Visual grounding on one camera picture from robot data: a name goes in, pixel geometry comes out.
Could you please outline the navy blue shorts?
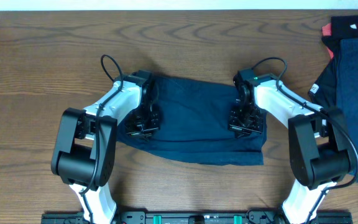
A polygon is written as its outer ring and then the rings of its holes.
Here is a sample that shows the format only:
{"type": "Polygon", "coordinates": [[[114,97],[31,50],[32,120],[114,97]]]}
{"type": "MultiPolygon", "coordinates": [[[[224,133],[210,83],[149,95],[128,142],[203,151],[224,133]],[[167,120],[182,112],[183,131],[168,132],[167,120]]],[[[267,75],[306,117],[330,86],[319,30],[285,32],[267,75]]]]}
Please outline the navy blue shorts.
{"type": "Polygon", "coordinates": [[[228,130],[236,104],[234,86],[173,77],[155,77],[160,130],[148,139],[132,138],[119,125],[117,140],[128,146],[180,162],[215,166],[261,166],[267,132],[236,138],[228,130]]]}

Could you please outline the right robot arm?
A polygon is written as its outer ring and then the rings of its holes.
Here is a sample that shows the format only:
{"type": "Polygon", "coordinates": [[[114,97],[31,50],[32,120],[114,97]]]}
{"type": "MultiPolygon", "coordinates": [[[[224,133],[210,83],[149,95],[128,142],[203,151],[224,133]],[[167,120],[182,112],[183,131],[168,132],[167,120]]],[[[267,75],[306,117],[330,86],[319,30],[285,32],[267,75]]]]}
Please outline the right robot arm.
{"type": "Polygon", "coordinates": [[[295,182],[272,223],[318,223],[317,209],[328,192],[357,180],[341,182],[348,173],[358,175],[358,153],[342,111],[306,101],[271,73],[258,77],[253,69],[241,70],[233,82],[239,99],[228,129],[237,138],[262,133],[265,113],[288,129],[295,182]]]}

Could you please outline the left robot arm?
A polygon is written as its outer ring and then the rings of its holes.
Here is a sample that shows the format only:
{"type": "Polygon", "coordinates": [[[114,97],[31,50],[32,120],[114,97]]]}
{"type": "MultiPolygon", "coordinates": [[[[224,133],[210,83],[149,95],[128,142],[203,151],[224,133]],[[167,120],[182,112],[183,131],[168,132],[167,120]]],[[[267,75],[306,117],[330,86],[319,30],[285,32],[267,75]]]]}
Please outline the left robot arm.
{"type": "Polygon", "coordinates": [[[114,223],[117,205],[108,180],[119,127],[128,137],[148,139],[160,129],[151,72],[120,77],[97,102],[66,109],[60,121],[51,170],[76,193],[88,223],[114,223]]]}

